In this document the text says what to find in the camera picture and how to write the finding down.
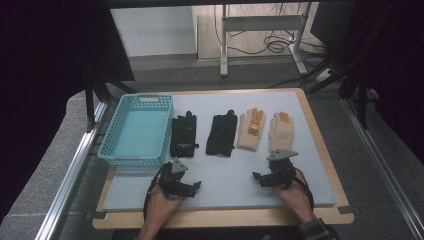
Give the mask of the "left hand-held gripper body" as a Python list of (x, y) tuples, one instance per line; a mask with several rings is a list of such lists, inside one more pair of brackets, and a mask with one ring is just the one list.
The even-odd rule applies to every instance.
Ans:
[(162, 165), (159, 170), (158, 184), (167, 197), (170, 196), (189, 196), (189, 186), (181, 182), (182, 177), (188, 167), (178, 158)]

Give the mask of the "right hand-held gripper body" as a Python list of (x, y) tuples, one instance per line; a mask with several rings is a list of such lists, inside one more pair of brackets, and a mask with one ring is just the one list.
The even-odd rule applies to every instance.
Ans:
[(269, 169), (271, 170), (270, 179), (272, 186), (288, 188), (291, 185), (296, 173), (290, 158), (295, 155), (294, 151), (277, 149), (272, 151), (267, 157)]

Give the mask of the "dark curtain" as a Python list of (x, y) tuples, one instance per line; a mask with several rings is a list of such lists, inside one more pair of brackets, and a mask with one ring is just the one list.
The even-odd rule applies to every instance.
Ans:
[(0, 224), (69, 98), (90, 82), (132, 78), (107, 0), (0, 0)]
[(424, 164), (424, 0), (355, 0), (359, 27), (393, 6), (366, 57), (383, 120)]

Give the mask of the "aluminium rail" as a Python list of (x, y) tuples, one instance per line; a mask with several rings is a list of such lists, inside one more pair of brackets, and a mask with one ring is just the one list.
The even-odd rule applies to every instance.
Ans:
[(419, 215), (417, 209), (414, 207), (412, 201), (402, 189), (392, 170), (389, 168), (386, 158), (383, 156), (369, 131), (366, 130), (357, 119), (357, 111), (353, 104), (345, 99), (342, 99), (341, 103), (345, 107), (354, 128), (358, 132), (361, 141), (371, 156), (372, 162), (390, 192), (407, 226), (412, 232), (414, 239), (424, 240), (424, 221)]
[(35, 240), (94, 240), (110, 235), (93, 226), (105, 165), (94, 154), (97, 131), (89, 131), (87, 125), (85, 101), (69, 100), (40, 166), (40, 182), (51, 197)]

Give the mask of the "white power strip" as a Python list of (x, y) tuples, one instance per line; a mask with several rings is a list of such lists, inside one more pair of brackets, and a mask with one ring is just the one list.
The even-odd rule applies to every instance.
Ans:
[(324, 69), (316, 78), (317, 82), (322, 82), (332, 75), (333, 71), (329, 68)]

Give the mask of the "grey foam mat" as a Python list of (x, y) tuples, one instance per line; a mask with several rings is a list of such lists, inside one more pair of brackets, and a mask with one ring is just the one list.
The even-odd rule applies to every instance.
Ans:
[[(243, 92), (221, 94), (189, 94), (173, 96), (173, 118), (191, 111), (197, 116), (194, 156), (184, 159), (188, 170), (184, 182), (201, 181), (194, 198), (183, 204), (186, 209), (259, 208), (279, 205), (271, 189), (264, 188), (252, 173), (267, 174), (270, 154), (269, 130), (263, 131), (256, 151), (234, 148), (230, 157), (207, 155), (207, 139), (213, 117), (229, 110), (241, 115), (250, 108), (263, 110), (268, 117), (286, 112), (294, 120), (292, 148), (296, 155), (291, 161), (308, 177), (309, 187), (317, 206), (332, 206), (336, 200), (323, 166), (323, 159), (310, 131), (300, 93), (292, 91)], [(139, 211), (150, 181), (161, 166), (115, 166), (116, 172), (103, 207), (107, 211)]]

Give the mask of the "plain black glove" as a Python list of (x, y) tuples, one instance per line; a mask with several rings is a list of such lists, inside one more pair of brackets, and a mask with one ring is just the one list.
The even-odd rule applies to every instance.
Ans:
[(230, 157), (234, 149), (234, 139), (238, 117), (233, 110), (225, 115), (213, 117), (211, 131), (207, 140), (207, 155), (222, 155)]

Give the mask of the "person's right hand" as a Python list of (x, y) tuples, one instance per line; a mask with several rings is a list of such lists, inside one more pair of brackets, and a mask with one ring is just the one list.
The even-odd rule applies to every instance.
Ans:
[(310, 207), (309, 198), (300, 184), (294, 182), (287, 189), (273, 187), (272, 190), (297, 216), (301, 224), (309, 223), (317, 219)]

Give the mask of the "black glove with logo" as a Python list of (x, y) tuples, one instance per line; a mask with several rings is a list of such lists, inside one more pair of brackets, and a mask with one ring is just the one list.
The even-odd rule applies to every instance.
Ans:
[(197, 116), (187, 111), (184, 116), (172, 119), (170, 156), (190, 158), (199, 145), (196, 143)]

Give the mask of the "person's left hand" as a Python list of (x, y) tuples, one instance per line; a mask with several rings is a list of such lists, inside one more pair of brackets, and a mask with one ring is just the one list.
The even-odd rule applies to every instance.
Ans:
[(148, 230), (159, 230), (175, 213), (185, 197), (167, 197), (159, 188), (151, 193), (144, 225)]

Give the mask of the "white panel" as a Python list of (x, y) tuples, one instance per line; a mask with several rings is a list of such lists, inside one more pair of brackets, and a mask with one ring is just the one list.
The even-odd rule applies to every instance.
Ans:
[(190, 6), (112, 9), (111, 14), (128, 57), (197, 52)]

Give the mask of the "teal plastic basket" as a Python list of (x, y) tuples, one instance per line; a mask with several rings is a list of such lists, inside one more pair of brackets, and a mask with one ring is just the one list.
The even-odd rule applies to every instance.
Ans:
[(169, 94), (123, 95), (97, 156), (115, 166), (161, 166), (173, 111), (173, 96)]

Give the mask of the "cream glove orange fingertips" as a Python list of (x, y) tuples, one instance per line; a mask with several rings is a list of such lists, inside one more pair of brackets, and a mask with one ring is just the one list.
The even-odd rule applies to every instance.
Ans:
[(290, 150), (294, 136), (293, 118), (286, 112), (275, 113), (270, 124), (270, 150)]

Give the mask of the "white metal stand frame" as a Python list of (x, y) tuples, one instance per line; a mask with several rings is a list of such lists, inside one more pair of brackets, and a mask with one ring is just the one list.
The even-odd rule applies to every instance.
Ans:
[(308, 3), (301, 14), (278, 16), (234, 16), (227, 15), (227, 6), (222, 6), (221, 17), (221, 49), (220, 49), (220, 76), (228, 76), (227, 33), (233, 31), (294, 31), (296, 35), (288, 48), (301, 75), (307, 70), (300, 57), (299, 46), (308, 20), (312, 4)]

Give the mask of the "cream glove with tag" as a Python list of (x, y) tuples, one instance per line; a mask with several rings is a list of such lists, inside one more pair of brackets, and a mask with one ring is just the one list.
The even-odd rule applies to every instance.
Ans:
[(240, 116), (237, 147), (256, 151), (263, 132), (265, 113), (257, 108), (248, 109)]

